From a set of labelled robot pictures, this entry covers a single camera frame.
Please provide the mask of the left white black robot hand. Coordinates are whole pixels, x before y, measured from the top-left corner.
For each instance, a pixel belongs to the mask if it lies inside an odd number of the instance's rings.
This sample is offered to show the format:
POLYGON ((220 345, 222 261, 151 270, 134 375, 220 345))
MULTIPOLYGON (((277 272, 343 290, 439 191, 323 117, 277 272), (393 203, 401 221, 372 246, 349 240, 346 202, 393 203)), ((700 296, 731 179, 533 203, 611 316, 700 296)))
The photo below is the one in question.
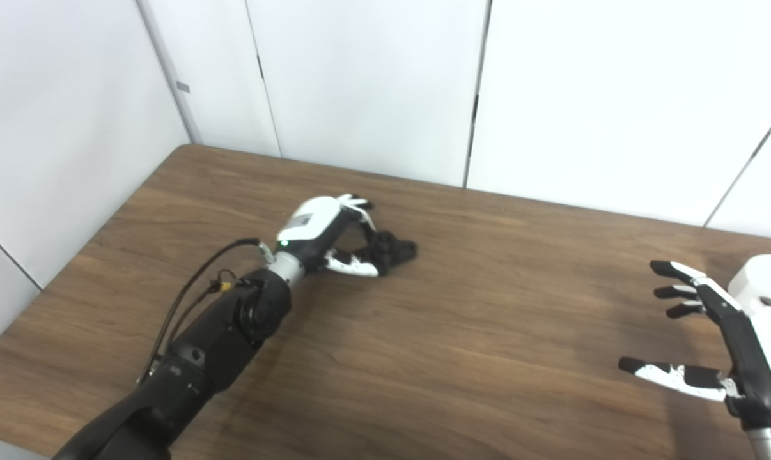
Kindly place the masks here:
POLYGON ((380 269, 353 251, 336 247, 351 224, 359 224, 369 241, 377 228, 368 210, 373 202, 356 194, 316 196, 304 201, 277 234, 276 254, 296 259, 304 276, 322 269, 359 277, 379 277, 380 269))

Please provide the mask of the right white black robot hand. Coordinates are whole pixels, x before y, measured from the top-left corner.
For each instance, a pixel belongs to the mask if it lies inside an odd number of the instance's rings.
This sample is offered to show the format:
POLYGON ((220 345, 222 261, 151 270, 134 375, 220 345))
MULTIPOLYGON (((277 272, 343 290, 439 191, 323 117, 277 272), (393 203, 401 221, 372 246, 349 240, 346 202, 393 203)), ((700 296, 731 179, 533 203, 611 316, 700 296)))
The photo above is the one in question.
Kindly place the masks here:
POLYGON ((669 318, 703 314, 724 341, 731 369, 619 359, 619 369, 636 378, 700 399, 722 402, 745 431, 771 429, 771 308, 751 309, 707 274, 671 260, 651 260, 650 268, 678 284, 655 290, 659 299, 680 298, 669 318))

